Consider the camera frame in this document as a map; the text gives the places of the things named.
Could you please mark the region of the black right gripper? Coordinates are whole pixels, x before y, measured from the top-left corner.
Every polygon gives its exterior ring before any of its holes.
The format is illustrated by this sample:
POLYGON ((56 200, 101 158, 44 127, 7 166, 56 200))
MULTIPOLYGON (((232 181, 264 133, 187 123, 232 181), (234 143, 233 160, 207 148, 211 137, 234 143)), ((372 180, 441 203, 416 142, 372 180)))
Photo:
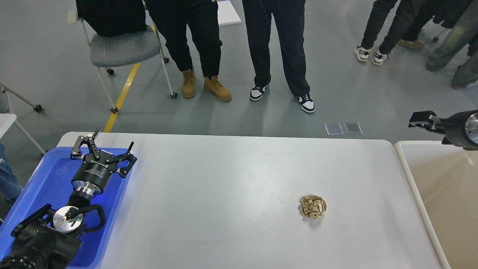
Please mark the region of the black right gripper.
POLYGON ((454 145, 467 151, 478 150, 478 111, 458 112, 448 118, 439 118, 432 111, 414 112, 408 128, 422 128, 444 136, 441 144, 454 145))

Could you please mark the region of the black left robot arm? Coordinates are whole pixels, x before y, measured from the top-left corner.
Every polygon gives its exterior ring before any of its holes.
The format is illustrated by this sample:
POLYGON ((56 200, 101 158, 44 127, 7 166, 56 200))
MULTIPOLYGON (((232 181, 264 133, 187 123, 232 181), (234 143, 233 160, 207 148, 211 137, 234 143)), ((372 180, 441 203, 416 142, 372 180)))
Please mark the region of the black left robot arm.
POLYGON ((98 148, 99 129, 48 152, 1 226, 2 269, 93 269, 137 157, 98 148))

